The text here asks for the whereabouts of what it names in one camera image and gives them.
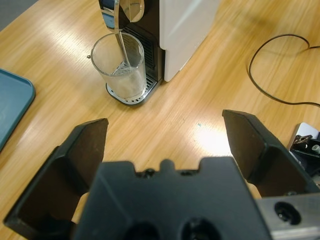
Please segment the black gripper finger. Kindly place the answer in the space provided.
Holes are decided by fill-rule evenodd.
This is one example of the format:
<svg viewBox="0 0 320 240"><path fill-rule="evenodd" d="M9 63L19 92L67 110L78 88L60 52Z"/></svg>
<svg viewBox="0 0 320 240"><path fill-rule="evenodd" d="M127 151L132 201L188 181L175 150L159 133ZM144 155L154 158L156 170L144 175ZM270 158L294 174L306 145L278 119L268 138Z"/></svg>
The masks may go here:
<svg viewBox="0 0 320 240"><path fill-rule="evenodd" d="M72 221L104 158L108 119L77 125L55 147L3 220L26 239L71 239Z"/></svg>
<svg viewBox="0 0 320 240"><path fill-rule="evenodd" d="M224 109L222 116L240 172L262 197L319 193L312 178L255 115Z"/></svg>

